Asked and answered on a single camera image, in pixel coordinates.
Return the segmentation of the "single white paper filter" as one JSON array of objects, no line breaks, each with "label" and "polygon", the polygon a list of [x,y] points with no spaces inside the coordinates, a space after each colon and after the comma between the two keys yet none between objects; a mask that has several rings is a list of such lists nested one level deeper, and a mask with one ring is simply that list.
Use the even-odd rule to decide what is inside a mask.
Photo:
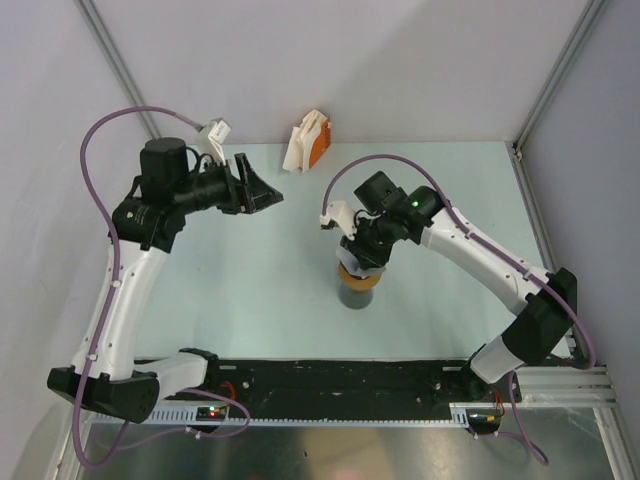
[{"label": "single white paper filter", "polygon": [[354,277],[368,278],[386,270],[385,267],[363,267],[351,252],[341,246],[336,248],[336,256],[347,273]]}]

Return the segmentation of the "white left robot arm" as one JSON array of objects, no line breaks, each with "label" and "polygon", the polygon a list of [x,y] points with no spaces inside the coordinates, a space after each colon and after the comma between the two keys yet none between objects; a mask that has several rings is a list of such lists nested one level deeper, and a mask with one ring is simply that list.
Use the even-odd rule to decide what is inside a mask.
[{"label": "white left robot arm", "polygon": [[97,307],[79,351],[67,367],[51,369],[47,386],[88,411],[131,423],[144,422],[156,403],[189,389],[214,397],[222,376],[215,354],[183,348],[176,355],[136,365],[134,347],[155,280],[187,215],[215,208],[227,215],[254,214],[283,201],[246,155],[227,164],[188,162],[191,149],[178,138],[148,141],[141,173],[112,214],[117,241],[109,255]]}]

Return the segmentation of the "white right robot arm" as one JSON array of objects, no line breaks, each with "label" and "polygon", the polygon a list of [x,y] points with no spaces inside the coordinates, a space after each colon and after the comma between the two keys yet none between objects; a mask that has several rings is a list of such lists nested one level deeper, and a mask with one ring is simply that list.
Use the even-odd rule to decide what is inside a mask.
[{"label": "white right robot arm", "polygon": [[510,371],[541,364],[571,328],[577,279],[569,270],[552,273],[513,257],[430,187],[406,193],[378,171],[354,194],[364,217],[345,201],[327,203],[320,217],[322,226],[343,233],[337,255],[346,275],[376,280],[393,246],[410,240],[455,263],[514,314],[514,321],[467,362],[461,379],[469,398],[486,400]]}]

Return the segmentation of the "white paper coffee filters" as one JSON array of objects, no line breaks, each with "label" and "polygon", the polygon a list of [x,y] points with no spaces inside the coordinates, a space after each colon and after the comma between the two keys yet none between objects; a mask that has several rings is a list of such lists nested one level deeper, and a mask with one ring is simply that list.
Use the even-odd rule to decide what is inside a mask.
[{"label": "white paper coffee filters", "polygon": [[298,127],[292,129],[282,165],[285,171],[307,172],[310,170],[307,168],[307,162],[313,138],[319,130],[317,122],[322,124],[327,117],[319,110],[312,110],[305,115]]}]

